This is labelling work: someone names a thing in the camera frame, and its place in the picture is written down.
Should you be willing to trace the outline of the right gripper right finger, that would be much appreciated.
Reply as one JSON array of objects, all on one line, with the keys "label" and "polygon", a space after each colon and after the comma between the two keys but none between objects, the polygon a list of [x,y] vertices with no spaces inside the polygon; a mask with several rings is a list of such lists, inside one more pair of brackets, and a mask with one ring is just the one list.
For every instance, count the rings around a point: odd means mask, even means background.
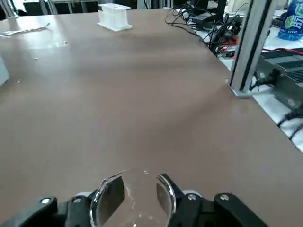
[{"label": "right gripper right finger", "polygon": [[167,174],[159,179],[168,189],[168,201],[162,192],[157,199],[168,214],[169,227],[266,227],[261,220],[237,196],[223,192],[213,200],[203,198],[193,190],[181,190]]}]

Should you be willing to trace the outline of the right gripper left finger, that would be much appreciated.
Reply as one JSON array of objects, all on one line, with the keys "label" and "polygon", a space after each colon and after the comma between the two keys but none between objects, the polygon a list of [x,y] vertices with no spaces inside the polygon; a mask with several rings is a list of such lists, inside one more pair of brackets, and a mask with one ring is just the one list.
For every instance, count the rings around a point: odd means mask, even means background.
[{"label": "right gripper left finger", "polygon": [[2,227],[101,227],[125,199],[124,181],[110,177],[88,195],[76,195],[66,202],[56,197],[32,201]]}]

